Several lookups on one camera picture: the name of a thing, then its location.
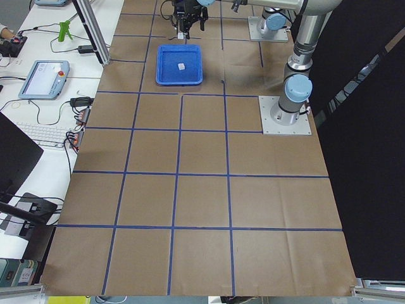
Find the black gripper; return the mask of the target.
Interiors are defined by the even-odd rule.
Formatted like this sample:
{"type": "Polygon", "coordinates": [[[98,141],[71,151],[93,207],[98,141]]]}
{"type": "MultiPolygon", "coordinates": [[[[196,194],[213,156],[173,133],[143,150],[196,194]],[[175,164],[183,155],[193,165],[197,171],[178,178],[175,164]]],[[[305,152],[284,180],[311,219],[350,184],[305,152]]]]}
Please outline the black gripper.
{"type": "Polygon", "coordinates": [[[199,22],[201,31],[205,31],[205,22],[208,20],[208,9],[198,1],[176,0],[171,1],[176,34],[183,31],[185,38],[190,37],[192,25],[199,22]]]}

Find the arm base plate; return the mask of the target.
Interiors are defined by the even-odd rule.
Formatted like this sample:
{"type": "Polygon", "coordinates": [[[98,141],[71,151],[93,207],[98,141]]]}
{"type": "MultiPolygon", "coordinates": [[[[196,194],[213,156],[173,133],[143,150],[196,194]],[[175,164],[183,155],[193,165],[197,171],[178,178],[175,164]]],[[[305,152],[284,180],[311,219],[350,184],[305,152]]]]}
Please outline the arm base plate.
{"type": "Polygon", "coordinates": [[[261,125],[264,135],[310,136],[308,111],[302,105],[297,113],[284,112],[278,96],[258,96],[261,125]]]}
{"type": "Polygon", "coordinates": [[[284,28],[270,30],[261,16],[248,18],[250,41],[256,42],[288,42],[287,31],[284,28]]]}

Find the person hand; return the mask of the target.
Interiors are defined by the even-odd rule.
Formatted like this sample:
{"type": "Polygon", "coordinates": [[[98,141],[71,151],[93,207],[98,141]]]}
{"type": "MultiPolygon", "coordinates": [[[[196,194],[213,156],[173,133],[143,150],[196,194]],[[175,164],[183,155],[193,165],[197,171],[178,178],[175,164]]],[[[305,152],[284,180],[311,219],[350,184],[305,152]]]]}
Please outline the person hand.
{"type": "Polygon", "coordinates": [[[15,36],[15,34],[3,24],[0,24],[0,35],[2,39],[12,39],[15,36]]]}

